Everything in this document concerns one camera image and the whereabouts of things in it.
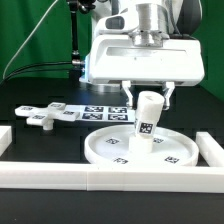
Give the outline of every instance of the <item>white plastic housing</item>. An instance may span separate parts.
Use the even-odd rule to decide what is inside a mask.
[[[93,42],[86,64],[86,76],[93,84],[130,80],[134,85],[169,81],[194,86],[204,77],[196,40],[165,40],[162,48],[135,47],[128,35],[101,35]]]

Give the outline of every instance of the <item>white cylindrical block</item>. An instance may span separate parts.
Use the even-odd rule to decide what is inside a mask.
[[[147,154],[152,151],[153,134],[159,121],[164,97],[151,91],[139,94],[135,133],[129,138],[129,151],[132,153]]]
[[[143,91],[139,94],[136,110],[135,134],[149,137],[153,135],[161,116],[164,97],[156,92]]]

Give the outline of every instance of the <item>black cable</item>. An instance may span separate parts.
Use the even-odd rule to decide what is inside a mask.
[[[13,72],[11,72],[9,75],[11,75],[13,73],[20,72],[20,71],[24,71],[24,70],[29,69],[29,68],[42,67],[42,66],[71,65],[71,64],[72,64],[72,62],[70,62],[70,61],[35,63],[35,64],[25,65],[21,68],[18,68],[16,70],[14,70]]]
[[[11,79],[14,76],[25,74],[25,73],[33,73],[33,72],[57,72],[57,71],[69,71],[71,68],[62,68],[62,69],[35,69],[35,70],[27,70],[27,71],[20,71],[16,73],[12,73],[8,75],[5,79],[0,82],[0,86],[2,86],[5,82]]]

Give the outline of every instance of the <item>wire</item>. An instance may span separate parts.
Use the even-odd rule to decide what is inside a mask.
[[[62,69],[35,69],[35,70],[27,70],[27,71],[20,71],[15,72],[10,75],[8,75],[5,79],[3,79],[0,82],[0,86],[2,86],[5,82],[7,82],[9,79],[11,79],[14,76],[25,74],[25,73],[33,73],[33,72],[57,72],[57,71],[69,71],[71,68],[62,68]]]
[[[19,55],[19,53],[22,51],[22,49],[25,47],[25,45],[29,42],[29,40],[31,39],[31,37],[34,35],[34,33],[40,27],[41,23],[44,21],[44,19],[47,17],[47,15],[50,13],[51,9],[56,5],[57,2],[58,2],[58,0],[55,0],[50,5],[50,7],[48,8],[48,10],[44,13],[44,15],[42,16],[42,18],[40,19],[40,21],[37,23],[37,25],[33,29],[33,31],[30,33],[30,35],[27,37],[27,39],[24,41],[24,43],[21,45],[21,47],[17,50],[17,52],[15,53],[15,55],[8,62],[8,64],[5,67],[5,70],[3,72],[3,80],[6,78],[6,72],[7,72],[8,68],[10,67],[10,65],[12,64],[12,62],[16,59],[16,57]]]
[[[31,65],[26,65],[21,68],[18,68],[11,72],[9,75],[17,72],[24,71],[29,68],[36,68],[36,67],[42,67],[42,66],[59,66],[59,65],[72,65],[72,62],[69,61],[59,61],[59,62],[43,62],[43,63],[36,63],[36,64],[31,64]]]

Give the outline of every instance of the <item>metal cylinder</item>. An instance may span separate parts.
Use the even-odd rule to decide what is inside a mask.
[[[168,38],[169,21],[166,0],[157,4],[137,4],[139,27],[133,35],[136,46],[162,46],[162,39]]]

